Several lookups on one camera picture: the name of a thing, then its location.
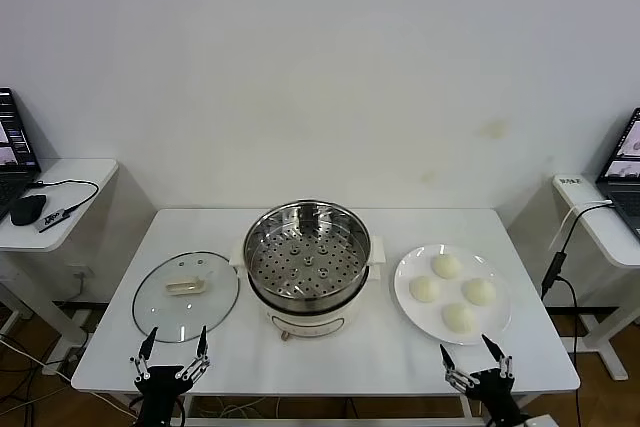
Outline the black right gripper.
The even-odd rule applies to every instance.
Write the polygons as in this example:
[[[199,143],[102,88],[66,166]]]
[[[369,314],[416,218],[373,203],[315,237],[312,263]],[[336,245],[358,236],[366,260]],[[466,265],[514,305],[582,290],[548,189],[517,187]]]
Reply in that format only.
[[[467,398],[479,401],[488,410],[495,426],[517,426],[520,424],[520,409],[511,395],[514,381],[512,357],[485,334],[482,340],[499,369],[474,372],[471,375],[459,370],[447,349],[440,344],[445,381],[457,391],[465,391]]]

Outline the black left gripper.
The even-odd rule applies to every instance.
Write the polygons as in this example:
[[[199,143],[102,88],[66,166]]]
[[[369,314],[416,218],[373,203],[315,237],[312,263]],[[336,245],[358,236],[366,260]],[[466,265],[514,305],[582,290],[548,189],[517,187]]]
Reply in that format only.
[[[181,366],[148,366],[156,340],[158,327],[151,329],[142,341],[138,354],[129,361],[135,369],[134,385],[140,396],[133,404],[140,403],[140,412],[134,426],[170,426],[174,407],[180,411],[180,426],[186,423],[186,409],[180,397],[194,386],[192,378],[200,378],[210,366],[207,328],[202,327],[196,355],[191,363]]]

